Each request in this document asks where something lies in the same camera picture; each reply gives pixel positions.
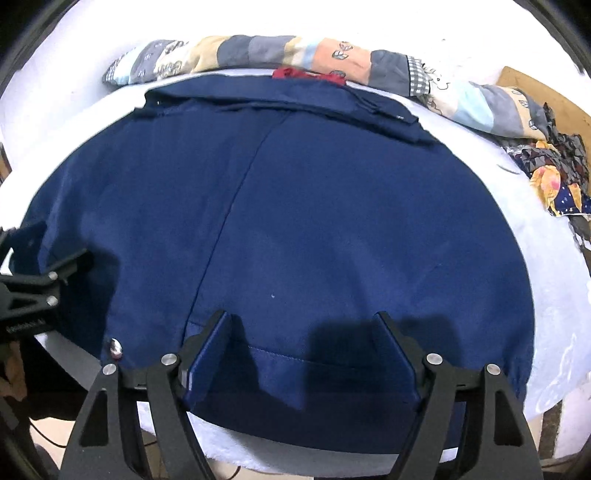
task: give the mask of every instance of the black metal bracket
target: black metal bracket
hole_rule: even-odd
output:
[[[220,319],[220,310],[178,354],[147,369],[106,365],[97,376],[70,436],[60,480],[150,479],[135,402],[148,400],[171,479],[215,480],[182,403],[188,371]],[[411,364],[423,401],[388,480],[540,480],[541,468],[521,406],[501,369],[455,368],[404,336],[385,312],[377,315]],[[440,458],[455,402],[466,417],[454,468]]]
[[[386,312],[377,316],[413,366],[417,387],[428,388],[388,480],[543,478],[521,405],[497,365],[486,365],[481,371],[453,367],[403,336]],[[439,462],[455,402],[466,403],[466,414],[453,472],[443,477]]]
[[[216,480],[181,399],[188,369],[224,314],[223,310],[216,312],[178,354],[168,353],[148,368],[124,371],[115,364],[103,367],[74,425],[60,480],[151,479],[137,401],[150,403],[169,478]]]
[[[11,231],[0,228],[0,262],[10,250]],[[91,269],[92,254],[81,250],[42,275],[0,275],[0,345],[53,330],[61,287],[77,272]]]

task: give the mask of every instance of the white bedding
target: white bedding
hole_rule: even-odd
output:
[[[0,98],[12,168],[20,168],[32,145],[112,91],[100,77],[124,52],[157,38],[235,34],[337,38],[413,55],[450,78],[482,84],[495,83],[507,65],[591,115],[591,79],[513,0],[80,0]]]
[[[270,70],[227,70],[224,74],[270,74]],[[183,77],[157,85],[182,80]],[[66,122],[35,146],[0,187],[0,225],[19,226],[30,200],[45,179],[80,144],[144,104],[144,92],[155,84],[117,90]],[[534,362],[527,384],[525,416],[546,411],[573,390],[591,369],[591,279],[574,243],[566,218],[554,218],[542,207],[528,179],[505,152],[467,128],[410,100],[378,92],[403,103],[421,124],[480,177],[491,192],[521,248],[530,275],[535,307]],[[99,365],[53,332],[42,343],[66,370],[89,387]],[[81,368],[80,358],[85,358]],[[152,431],[146,406],[143,428]],[[307,476],[362,476],[387,473],[394,455],[325,452],[257,439],[192,417],[205,454],[216,460],[264,472]]]

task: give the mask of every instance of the checkered fabric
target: checkered fabric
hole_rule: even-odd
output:
[[[429,76],[423,70],[423,61],[415,57],[408,58],[408,74],[410,75],[410,96],[426,95],[431,92]]]

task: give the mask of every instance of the navy blue shirt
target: navy blue shirt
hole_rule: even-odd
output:
[[[534,312],[517,242],[480,180],[394,100],[269,77],[161,87],[63,162],[35,222],[33,270],[95,253],[60,330],[104,361],[110,338],[143,367],[217,309],[235,315],[220,362],[202,366],[206,391],[186,398],[220,426],[399,452],[418,396],[404,361],[378,351],[380,310],[453,365],[498,364],[525,395]]]

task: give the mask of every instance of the wooden board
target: wooden board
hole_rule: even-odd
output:
[[[6,180],[6,177],[8,177],[11,171],[10,163],[8,163],[6,152],[4,151],[4,145],[0,142],[0,184]]]
[[[556,115],[556,127],[559,132],[579,134],[583,137],[585,149],[587,150],[587,165],[591,171],[591,163],[589,162],[591,155],[591,116],[555,90],[511,67],[503,68],[496,84],[501,87],[517,87],[540,105],[547,102]]]

